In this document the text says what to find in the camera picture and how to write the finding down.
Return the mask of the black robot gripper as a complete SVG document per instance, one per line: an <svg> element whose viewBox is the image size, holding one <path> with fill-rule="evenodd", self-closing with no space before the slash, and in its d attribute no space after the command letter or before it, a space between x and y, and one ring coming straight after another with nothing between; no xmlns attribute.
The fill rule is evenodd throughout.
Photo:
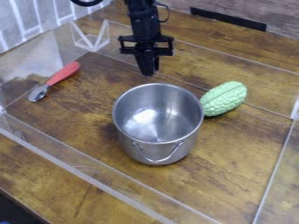
<svg viewBox="0 0 299 224"><path fill-rule="evenodd" d="M169 10L168 6L156 0L124 0L132 35L120 36L120 52L133 54L143 76L151 76L159 70L159 56L173 55L173 37L161 34L160 23L168 21L159 18L157 7Z"/></svg>

